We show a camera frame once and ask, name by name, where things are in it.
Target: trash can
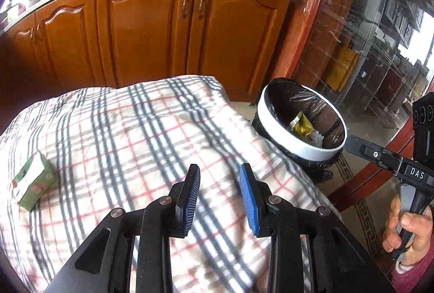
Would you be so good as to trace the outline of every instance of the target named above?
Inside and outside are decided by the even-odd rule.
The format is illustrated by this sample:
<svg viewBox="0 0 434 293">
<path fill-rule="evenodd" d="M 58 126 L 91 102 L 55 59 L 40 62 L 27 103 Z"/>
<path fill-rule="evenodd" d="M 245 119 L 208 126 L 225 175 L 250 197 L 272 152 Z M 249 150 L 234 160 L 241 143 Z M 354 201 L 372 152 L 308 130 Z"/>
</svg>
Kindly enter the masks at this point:
<svg viewBox="0 0 434 293">
<path fill-rule="evenodd" d="M 289 124 L 300 111 L 324 137 L 322 148 L 290 131 Z M 316 91 L 285 77 L 264 87 L 252 126 L 300 165 L 314 184 L 331 179 L 333 173 L 327 168 L 337 161 L 347 139 L 337 109 Z"/>
</svg>

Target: black trash bag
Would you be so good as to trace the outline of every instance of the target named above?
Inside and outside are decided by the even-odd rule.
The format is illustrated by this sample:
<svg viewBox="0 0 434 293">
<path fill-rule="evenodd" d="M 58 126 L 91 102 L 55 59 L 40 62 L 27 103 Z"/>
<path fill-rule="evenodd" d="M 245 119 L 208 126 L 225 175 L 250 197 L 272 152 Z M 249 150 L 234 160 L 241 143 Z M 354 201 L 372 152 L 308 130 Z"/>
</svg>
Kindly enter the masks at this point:
<svg viewBox="0 0 434 293">
<path fill-rule="evenodd" d="M 346 130 L 339 115 L 321 97 L 304 88 L 298 82 L 285 77 L 276 78 L 268 84 L 263 98 L 270 114 L 285 130 L 290 130 L 289 123 L 301 111 L 312 123 L 314 129 L 324 136 L 323 149 L 333 149 L 343 144 Z M 276 144 L 285 155 L 300 165 L 314 184 L 325 182 L 333 177 L 333 172 L 327 168 L 338 160 L 342 148 L 330 159 L 308 160 L 303 158 L 301 154 L 291 152 L 278 144 L 268 133 L 267 126 L 262 124 L 258 113 L 255 114 L 252 126 L 259 135 Z"/>
</svg>

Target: pink sleeve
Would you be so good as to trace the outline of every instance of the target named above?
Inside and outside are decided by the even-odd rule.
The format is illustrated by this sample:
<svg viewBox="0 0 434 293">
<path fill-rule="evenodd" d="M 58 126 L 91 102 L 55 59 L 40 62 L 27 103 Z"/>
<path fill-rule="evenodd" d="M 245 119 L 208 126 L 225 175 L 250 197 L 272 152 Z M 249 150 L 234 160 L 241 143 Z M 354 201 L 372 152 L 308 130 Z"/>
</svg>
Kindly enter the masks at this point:
<svg viewBox="0 0 434 293">
<path fill-rule="evenodd" d="M 392 284 L 398 293 L 410 293 L 422 278 L 427 268 L 434 260 L 434 235 L 431 237 L 430 249 L 425 257 L 416 264 L 410 271 L 399 274 L 396 269 L 392 270 Z"/>
</svg>

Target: sleeve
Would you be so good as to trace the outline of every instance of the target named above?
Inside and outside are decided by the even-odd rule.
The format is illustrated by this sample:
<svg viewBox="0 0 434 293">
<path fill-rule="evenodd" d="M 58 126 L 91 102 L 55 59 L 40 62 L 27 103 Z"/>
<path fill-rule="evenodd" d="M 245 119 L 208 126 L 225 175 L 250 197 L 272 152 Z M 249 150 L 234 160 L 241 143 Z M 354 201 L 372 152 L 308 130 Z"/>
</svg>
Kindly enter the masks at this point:
<svg viewBox="0 0 434 293">
<path fill-rule="evenodd" d="M 398 293 L 423 293 L 434 284 L 434 236 L 425 257 L 415 266 L 400 265 L 392 270 L 392 284 Z"/>
</svg>

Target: person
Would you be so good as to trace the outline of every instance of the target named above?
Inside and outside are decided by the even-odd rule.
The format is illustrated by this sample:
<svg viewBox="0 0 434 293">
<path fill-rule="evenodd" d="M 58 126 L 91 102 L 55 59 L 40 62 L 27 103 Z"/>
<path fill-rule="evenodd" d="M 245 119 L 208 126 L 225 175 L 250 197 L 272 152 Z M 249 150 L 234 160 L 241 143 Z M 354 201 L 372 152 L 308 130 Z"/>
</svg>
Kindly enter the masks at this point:
<svg viewBox="0 0 434 293">
<path fill-rule="evenodd" d="M 405 213 L 399 216 L 401 201 L 395 196 L 390 205 L 388 220 L 383 234 L 383 247 L 390 253 L 401 245 L 396 231 L 398 221 L 402 228 L 413 232 L 415 237 L 401 262 L 396 262 L 391 272 L 391 282 L 398 293 L 434 292 L 434 236 L 433 215 L 428 206 L 423 215 Z"/>
</svg>

